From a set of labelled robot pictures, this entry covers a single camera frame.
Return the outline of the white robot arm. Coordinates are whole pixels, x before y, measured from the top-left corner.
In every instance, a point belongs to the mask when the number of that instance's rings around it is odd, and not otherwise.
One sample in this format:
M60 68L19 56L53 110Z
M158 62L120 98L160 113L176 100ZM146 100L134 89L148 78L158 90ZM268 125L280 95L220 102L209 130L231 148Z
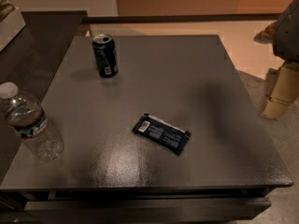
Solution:
M271 44L274 55L283 60L279 69L268 70L260 109L263 117L279 119L299 98L299 0L292 0L254 41Z

